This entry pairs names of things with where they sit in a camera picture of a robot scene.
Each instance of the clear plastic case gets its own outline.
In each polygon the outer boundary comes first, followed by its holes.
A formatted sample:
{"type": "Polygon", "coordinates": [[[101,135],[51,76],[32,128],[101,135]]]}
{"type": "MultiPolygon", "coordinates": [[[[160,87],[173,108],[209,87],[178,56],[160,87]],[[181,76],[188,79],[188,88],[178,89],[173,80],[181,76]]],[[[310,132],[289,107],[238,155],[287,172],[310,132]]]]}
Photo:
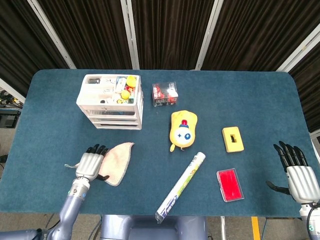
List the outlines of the clear plastic case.
{"type": "Polygon", "coordinates": [[[153,106],[173,105],[178,100],[177,83],[159,82],[152,84],[153,106]]]}
{"type": "Polygon", "coordinates": [[[245,198],[235,168],[217,171],[216,177],[222,198],[226,203],[245,198]]]}

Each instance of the yellow sponge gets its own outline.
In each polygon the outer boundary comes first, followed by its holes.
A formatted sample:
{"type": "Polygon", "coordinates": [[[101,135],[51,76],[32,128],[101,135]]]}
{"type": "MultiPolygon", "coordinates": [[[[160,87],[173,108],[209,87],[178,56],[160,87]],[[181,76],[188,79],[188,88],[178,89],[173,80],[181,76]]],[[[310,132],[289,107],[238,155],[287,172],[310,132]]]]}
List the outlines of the yellow sponge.
{"type": "Polygon", "coordinates": [[[223,140],[227,153],[241,152],[245,149],[237,126],[222,129],[223,140]]]}

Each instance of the yellow floor tape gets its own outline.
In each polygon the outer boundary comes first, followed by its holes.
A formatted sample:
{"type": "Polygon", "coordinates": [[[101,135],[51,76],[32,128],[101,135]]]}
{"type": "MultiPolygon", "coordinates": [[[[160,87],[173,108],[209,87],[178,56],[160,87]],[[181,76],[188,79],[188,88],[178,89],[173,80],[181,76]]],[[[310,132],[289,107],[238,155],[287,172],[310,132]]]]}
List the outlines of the yellow floor tape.
{"type": "Polygon", "coordinates": [[[253,240],[260,240],[258,217],[252,216],[251,222],[252,222],[253,240]]]}

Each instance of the white tube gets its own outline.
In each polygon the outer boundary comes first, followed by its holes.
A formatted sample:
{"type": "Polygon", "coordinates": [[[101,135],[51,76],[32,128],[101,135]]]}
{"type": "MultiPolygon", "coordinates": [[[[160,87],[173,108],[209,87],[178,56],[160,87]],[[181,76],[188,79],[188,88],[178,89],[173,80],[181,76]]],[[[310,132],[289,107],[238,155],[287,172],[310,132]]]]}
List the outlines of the white tube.
{"type": "Polygon", "coordinates": [[[206,155],[202,152],[198,152],[193,160],[190,162],[189,166],[185,169],[184,173],[181,175],[179,180],[176,182],[172,190],[169,192],[168,196],[164,199],[158,210],[155,212],[155,219],[158,224],[161,224],[165,219],[173,205],[176,203],[177,199],[188,185],[192,177],[195,175],[196,171],[205,160],[206,155]]]}
{"type": "Polygon", "coordinates": [[[221,221],[221,240],[226,240],[226,222],[225,222],[225,216],[220,216],[221,221]]]}

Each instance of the table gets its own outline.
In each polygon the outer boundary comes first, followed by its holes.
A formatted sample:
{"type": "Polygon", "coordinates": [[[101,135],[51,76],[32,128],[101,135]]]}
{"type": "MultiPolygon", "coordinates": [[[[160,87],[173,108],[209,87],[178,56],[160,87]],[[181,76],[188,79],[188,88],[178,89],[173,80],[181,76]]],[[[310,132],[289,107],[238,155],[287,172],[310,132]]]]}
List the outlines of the table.
{"type": "Polygon", "coordinates": [[[31,82],[0,182],[0,211],[56,213],[75,178],[83,152],[96,143],[112,148],[134,142],[122,183],[95,180],[84,214],[153,215],[197,152],[206,154],[170,215],[298,217],[291,196],[269,189],[287,186],[273,144],[299,146],[317,164],[296,85],[284,72],[51,69],[31,82]],[[96,129],[76,105],[85,74],[141,75],[142,130],[96,129]],[[152,83],[176,81],[177,105],[152,106],[152,83]],[[170,153],[171,113],[198,116],[194,144],[170,153]],[[222,128],[238,126],[244,151],[227,153],[222,128]],[[216,172],[235,168],[244,199],[225,203],[216,172]]]}

